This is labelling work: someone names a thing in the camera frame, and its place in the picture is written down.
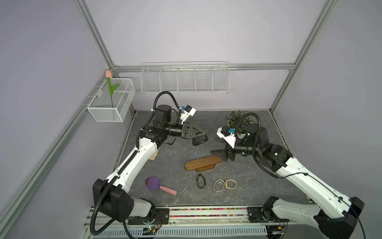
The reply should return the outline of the slim black watch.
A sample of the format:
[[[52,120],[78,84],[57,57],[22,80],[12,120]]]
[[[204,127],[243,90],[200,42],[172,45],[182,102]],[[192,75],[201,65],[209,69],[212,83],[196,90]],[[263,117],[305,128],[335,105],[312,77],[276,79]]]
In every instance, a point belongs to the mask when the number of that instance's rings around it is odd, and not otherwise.
[[[205,177],[200,173],[198,176],[197,176],[197,187],[199,189],[204,189],[206,186],[206,179]]]

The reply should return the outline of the chunky black watch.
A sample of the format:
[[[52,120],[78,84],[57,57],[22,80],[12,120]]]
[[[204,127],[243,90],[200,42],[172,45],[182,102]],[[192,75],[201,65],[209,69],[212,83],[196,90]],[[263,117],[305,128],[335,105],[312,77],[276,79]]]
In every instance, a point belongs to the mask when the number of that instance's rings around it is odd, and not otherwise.
[[[199,135],[201,138],[200,138],[200,142],[201,144],[205,143],[208,141],[208,136],[207,135]]]

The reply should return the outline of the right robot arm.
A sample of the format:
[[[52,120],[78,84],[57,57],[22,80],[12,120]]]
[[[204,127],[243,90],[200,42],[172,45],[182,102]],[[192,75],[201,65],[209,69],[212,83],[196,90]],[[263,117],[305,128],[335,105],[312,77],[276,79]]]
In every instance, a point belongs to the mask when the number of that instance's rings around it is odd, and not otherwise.
[[[225,149],[213,150],[213,155],[224,161],[234,161],[237,155],[251,156],[266,174],[288,180],[313,201],[303,205],[269,197],[249,218],[251,222],[296,221],[320,230],[328,239],[348,239],[362,224],[359,216],[364,202],[333,189],[286,148],[271,143],[256,113],[246,113],[235,127],[225,125],[216,134],[216,140],[225,143]]]

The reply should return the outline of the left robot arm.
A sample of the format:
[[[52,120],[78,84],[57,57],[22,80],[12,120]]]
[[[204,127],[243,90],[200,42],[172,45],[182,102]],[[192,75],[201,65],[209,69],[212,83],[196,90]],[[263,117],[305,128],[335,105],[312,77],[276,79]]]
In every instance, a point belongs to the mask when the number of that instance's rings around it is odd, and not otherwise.
[[[136,176],[169,136],[191,139],[194,146],[208,140],[204,130],[187,121],[196,113],[196,109],[189,105],[181,107],[171,92],[160,92],[151,112],[127,158],[105,180],[98,179],[93,184],[95,205],[90,221],[90,233],[93,236],[101,234],[115,221],[123,225],[131,218],[154,222],[157,217],[155,204],[131,198],[128,194]]]

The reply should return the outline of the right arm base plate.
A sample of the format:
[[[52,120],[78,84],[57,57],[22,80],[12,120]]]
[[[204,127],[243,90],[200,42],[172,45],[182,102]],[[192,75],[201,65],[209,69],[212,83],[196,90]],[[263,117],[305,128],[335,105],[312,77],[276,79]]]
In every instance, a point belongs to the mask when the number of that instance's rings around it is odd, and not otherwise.
[[[271,209],[263,207],[248,207],[248,220],[250,223],[288,223],[289,219],[281,219]]]

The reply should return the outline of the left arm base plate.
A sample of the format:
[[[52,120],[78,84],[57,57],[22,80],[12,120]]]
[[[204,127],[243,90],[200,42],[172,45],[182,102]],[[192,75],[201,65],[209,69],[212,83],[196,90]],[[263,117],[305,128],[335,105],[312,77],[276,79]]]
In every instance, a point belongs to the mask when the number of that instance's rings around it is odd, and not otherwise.
[[[129,225],[167,225],[170,219],[169,208],[156,208],[147,217],[133,217],[128,219]]]

